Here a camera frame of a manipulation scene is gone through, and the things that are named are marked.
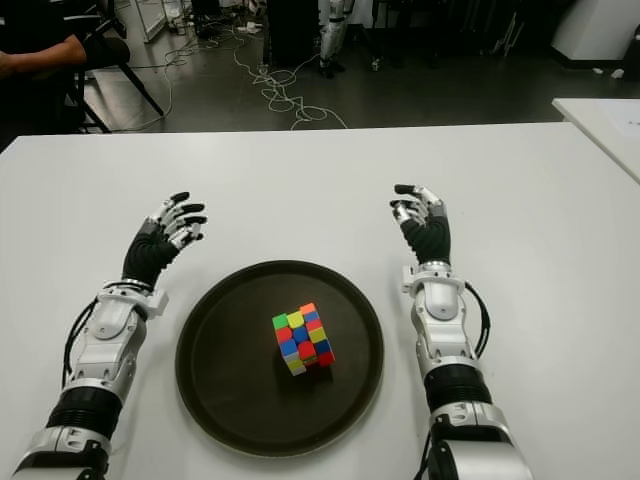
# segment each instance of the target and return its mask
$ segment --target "yellow square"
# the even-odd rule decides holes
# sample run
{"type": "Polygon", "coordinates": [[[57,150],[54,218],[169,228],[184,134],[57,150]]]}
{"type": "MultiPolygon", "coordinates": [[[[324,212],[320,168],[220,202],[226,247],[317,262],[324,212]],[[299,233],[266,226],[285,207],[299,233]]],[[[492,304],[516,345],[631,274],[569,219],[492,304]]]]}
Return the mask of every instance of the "yellow square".
{"type": "Polygon", "coordinates": [[[292,362],[287,362],[287,367],[289,367],[289,370],[295,370],[296,368],[304,367],[304,363],[300,359],[293,360],[292,362]]]}
{"type": "Polygon", "coordinates": [[[287,321],[291,328],[298,328],[304,325],[304,318],[300,312],[295,312],[287,315],[287,321]]]}
{"type": "Polygon", "coordinates": [[[309,332],[309,338],[311,339],[312,343],[318,343],[318,342],[321,342],[322,340],[326,340],[327,334],[324,333],[324,328],[320,327],[309,332]]]}

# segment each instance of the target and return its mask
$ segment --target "white table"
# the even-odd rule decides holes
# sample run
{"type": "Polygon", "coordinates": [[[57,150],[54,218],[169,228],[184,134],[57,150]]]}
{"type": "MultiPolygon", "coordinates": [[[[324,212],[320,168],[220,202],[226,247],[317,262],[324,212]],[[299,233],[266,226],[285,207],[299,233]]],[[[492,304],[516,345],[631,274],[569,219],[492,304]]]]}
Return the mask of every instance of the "white table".
{"type": "Polygon", "coordinates": [[[640,100],[556,98],[553,106],[640,183],[640,100]]]}
{"type": "Polygon", "coordinates": [[[411,300],[400,293],[413,258],[388,211],[395,182],[422,182],[447,202],[454,266],[493,319],[485,377],[537,478],[634,478],[640,189],[566,123],[19,139],[0,157],[2,469],[56,401],[76,314],[118,278],[142,218],[190,190],[208,205],[207,238],[161,277],[171,301],[149,328],[113,478],[411,478],[428,412],[411,300]],[[347,276],[386,342],[366,418],[326,449],[284,460],[210,440],[174,379],[194,304],[226,275],[270,259],[347,276]]]}

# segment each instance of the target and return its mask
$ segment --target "rubik's cube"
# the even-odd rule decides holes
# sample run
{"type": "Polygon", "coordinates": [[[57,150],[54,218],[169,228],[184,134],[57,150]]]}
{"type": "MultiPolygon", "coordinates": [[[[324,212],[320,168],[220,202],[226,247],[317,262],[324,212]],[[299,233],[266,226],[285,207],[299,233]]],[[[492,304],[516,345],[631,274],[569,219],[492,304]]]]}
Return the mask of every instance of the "rubik's cube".
{"type": "Polygon", "coordinates": [[[324,331],[320,315],[313,303],[297,312],[273,317],[273,328],[282,358],[292,375],[300,375],[317,363],[327,367],[335,362],[333,350],[324,331]]]}

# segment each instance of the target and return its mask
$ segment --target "person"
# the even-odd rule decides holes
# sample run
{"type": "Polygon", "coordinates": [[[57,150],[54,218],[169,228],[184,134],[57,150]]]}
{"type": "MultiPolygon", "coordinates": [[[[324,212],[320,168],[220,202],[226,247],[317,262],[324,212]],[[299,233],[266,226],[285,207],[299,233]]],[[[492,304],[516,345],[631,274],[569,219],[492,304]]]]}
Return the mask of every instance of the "person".
{"type": "Polygon", "coordinates": [[[82,43],[47,0],[0,0],[0,152],[19,135],[60,133],[71,74],[42,72],[85,62],[82,43]]]}

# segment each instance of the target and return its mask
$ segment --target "round tray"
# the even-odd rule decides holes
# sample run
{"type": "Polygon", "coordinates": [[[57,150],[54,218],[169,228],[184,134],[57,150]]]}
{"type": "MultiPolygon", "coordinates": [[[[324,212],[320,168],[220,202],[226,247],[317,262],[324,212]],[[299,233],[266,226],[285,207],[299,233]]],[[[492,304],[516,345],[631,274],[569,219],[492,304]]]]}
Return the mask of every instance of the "round tray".
{"type": "Polygon", "coordinates": [[[242,452],[301,455],[343,434],[380,376],[380,324],[364,295],[327,268],[261,263],[214,286],[196,305],[176,353],[178,388],[205,432],[242,452]],[[316,305],[336,361],[292,376],[271,318],[316,305]]]}

